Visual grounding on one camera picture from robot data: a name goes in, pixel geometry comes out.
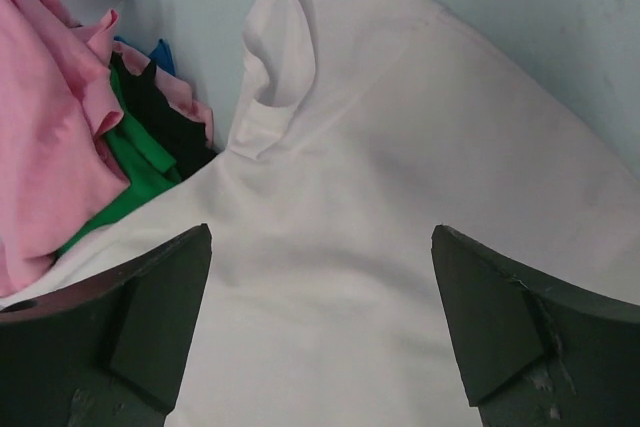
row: pink towel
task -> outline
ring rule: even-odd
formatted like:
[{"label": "pink towel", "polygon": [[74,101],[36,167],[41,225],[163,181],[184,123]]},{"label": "pink towel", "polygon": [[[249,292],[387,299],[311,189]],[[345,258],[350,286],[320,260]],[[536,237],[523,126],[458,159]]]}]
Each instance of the pink towel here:
[{"label": "pink towel", "polygon": [[[60,0],[0,0],[0,297],[40,278],[51,253],[129,185],[101,139],[122,118],[108,69],[117,18],[79,27]],[[116,47],[132,71],[148,62]],[[212,133],[187,84],[160,70],[156,79]]]}]

